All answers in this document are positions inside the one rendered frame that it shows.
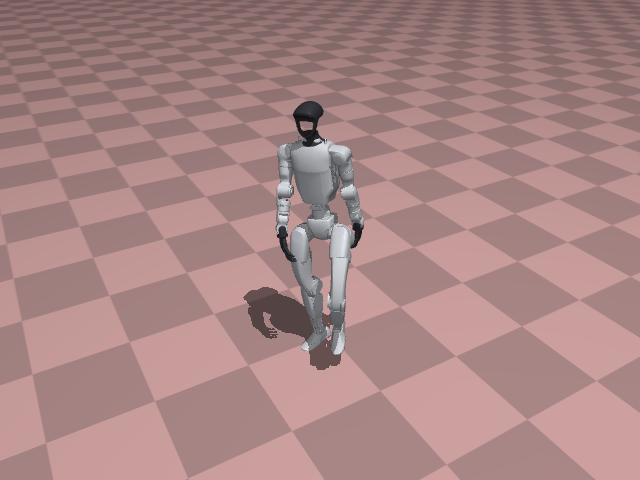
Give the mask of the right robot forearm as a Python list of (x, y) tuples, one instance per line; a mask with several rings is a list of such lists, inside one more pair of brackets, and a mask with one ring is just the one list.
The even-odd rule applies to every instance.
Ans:
[[(279, 186), (279, 185), (278, 185)], [(287, 223), (289, 221), (289, 206), (291, 201), (288, 199), (282, 199), (282, 197), (278, 197), (278, 187), (277, 187), (277, 215), (276, 215), (276, 231), (279, 234), (279, 227), (284, 226), (286, 228), (286, 232), (288, 232)]]

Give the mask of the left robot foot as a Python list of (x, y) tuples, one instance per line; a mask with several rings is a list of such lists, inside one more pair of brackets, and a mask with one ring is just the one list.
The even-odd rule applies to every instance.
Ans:
[(339, 328), (335, 328), (334, 325), (332, 329), (332, 337), (331, 337), (331, 351), (334, 355), (341, 355), (345, 348), (345, 320), (342, 324), (341, 332)]

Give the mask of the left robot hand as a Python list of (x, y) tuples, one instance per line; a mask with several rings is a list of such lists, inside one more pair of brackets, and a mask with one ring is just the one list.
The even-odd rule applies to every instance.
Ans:
[(355, 240), (354, 240), (353, 245), (350, 246), (350, 248), (355, 248), (357, 246), (357, 243), (361, 238), (363, 228), (364, 228), (364, 225), (361, 228), (361, 225), (359, 223), (354, 223), (353, 224), (353, 230), (355, 231)]

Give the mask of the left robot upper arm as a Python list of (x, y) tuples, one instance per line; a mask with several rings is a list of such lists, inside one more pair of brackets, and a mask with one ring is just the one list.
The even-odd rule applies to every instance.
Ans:
[(341, 198), (344, 200), (355, 199), (353, 194), (354, 172), (351, 150), (342, 145), (332, 145), (329, 148), (330, 157), (338, 166), (339, 175), (343, 186), (340, 187)]

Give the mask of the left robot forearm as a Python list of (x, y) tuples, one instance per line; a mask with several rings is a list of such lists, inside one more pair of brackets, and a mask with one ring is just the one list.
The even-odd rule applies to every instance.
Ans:
[(352, 226), (354, 223), (359, 223), (361, 228), (364, 224), (364, 218), (362, 217), (362, 212), (360, 208), (360, 200), (357, 189), (355, 185), (353, 186), (353, 194), (355, 199), (346, 200), (346, 206), (348, 207), (349, 217), (352, 221)]

